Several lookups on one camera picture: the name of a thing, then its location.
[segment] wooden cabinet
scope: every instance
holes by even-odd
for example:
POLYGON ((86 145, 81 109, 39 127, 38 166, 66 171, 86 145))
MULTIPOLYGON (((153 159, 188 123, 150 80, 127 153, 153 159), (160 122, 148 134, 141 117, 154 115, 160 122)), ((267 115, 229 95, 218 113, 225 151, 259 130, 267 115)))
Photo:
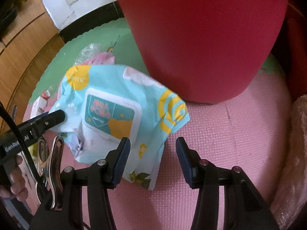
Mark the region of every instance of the wooden cabinet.
POLYGON ((41 0, 22 3, 0 41, 0 101, 7 111, 17 104, 17 124, 41 75, 63 45, 41 0))

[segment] black baseboard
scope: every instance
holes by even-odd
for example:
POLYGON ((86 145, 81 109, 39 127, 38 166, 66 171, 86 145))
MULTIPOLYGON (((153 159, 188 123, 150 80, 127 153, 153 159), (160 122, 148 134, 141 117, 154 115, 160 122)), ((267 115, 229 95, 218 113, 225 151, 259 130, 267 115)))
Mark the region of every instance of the black baseboard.
POLYGON ((117 1, 112 2, 99 7, 77 19, 73 23, 69 24, 66 28, 61 30, 59 34, 63 41, 67 43, 95 27, 101 26, 102 24, 117 20, 122 17, 124 17, 124 14, 121 7, 119 6, 119 3, 117 1))

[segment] light blue package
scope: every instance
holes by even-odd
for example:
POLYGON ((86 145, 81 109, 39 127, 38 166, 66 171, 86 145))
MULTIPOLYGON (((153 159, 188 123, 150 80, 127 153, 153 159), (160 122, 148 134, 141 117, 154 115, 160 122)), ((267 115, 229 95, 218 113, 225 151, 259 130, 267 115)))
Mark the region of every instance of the light blue package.
POLYGON ((189 120, 184 101, 147 75, 124 65, 74 66, 50 112, 66 120, 52 128, 65 136, 75 159, 92 164, 129 137, 123 178, 153 190, 164 142, 189 120))

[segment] pink foam mat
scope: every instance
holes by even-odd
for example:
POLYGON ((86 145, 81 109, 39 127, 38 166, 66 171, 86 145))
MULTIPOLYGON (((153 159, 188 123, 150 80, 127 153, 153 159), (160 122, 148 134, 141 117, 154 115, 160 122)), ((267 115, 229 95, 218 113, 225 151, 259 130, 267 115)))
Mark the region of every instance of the pink foam mat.
MULTIPOLYGON (((49 101, 47 110, 54 104, 49 101)), ((218 167, 243 168, 269 204, 274 198, 288 145, 291 98, 284 79, 259 73, 236 98, 217 105, 187 103, 190 122, 165 142, 154 191, 122 180, 109 199, 118 230, 187 230, 194 216, 198 190, 185 183, 175 151, 183 136, 191 149, 218 167)), ((28 106, 24 120, 29 118, 28 106)), ((52 143, 53 132, 45 138, 52 143)), ((68 147, 62 169, 87 167, 76 162, 68 147)), ((27 200, 33 213, 36 204, 27 200)), ((223 228, 224 192, 220 190, 219 227, 223 228)), ((89 225, 86 188, 83 190, 83 220, 89 225)))

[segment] human hand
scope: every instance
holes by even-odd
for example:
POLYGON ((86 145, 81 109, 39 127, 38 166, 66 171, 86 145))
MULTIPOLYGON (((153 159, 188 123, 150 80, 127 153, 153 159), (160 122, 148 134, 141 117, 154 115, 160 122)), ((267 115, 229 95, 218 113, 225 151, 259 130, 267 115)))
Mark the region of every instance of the human hand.
MULTIPOLYGON (((22 163, 22 157, 17 155, 16 157, 17 165, 22 163)), ((11 186, 11 191, 6 190, 0 185, 0 197, 9 198, 12 194, 16 195, 19 201, 23 201, 28 197, 28 190, 25 187, 26 181, 22 176, 21 169, 17 167, 10 174, 13 185, 11 186)))

